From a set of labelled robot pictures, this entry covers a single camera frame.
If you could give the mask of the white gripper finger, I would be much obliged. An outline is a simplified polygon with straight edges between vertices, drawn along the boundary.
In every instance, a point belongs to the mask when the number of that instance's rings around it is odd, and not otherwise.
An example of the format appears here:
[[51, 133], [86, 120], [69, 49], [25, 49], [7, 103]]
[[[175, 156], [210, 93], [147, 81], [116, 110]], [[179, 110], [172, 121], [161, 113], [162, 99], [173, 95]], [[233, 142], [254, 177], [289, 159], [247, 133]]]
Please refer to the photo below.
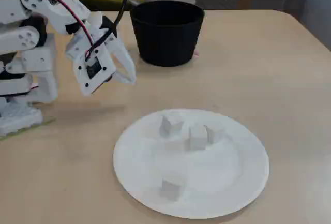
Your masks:
[[115, 71], [134, 74], [134, 83], [136, 82], [136, 67], [129, 52], [120, 38], [114, 38], [108, 43], [108, 52], [115, 64]]
[[115, 80], [119, 83], [124, 84], [134, 84], [134, 74], [125, 74], [120, 72], [119, 70], [115, 71], [110, 77], [107, 78], [107, 81]]

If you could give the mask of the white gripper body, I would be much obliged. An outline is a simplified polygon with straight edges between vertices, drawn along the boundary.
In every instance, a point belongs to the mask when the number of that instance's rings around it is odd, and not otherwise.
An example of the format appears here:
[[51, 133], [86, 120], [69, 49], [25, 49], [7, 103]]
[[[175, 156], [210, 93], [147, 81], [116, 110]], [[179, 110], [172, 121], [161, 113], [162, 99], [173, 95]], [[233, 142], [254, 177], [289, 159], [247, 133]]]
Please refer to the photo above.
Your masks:
[[[102, 11], [92, 12], [87, 21], [85, 27], [92, 39], [92, 44], [96, 43], [107, 31], [111, 31], [111, 38], [116, 35], [116, 25], [106, 17]], [[97, 48], [93, 48], [91, 57], [104, 57], [105, 61], [111, 61], [111, 56], [106, 50], [106, 40]], [[85, 53], [90, 49], [91, 43], [86, 36], [84, 30], [79, 29], [72, 37], [70, 42], [66, 45], [66, 57], [71, 61], [76, 61], [81, 57], [84, 57]]]

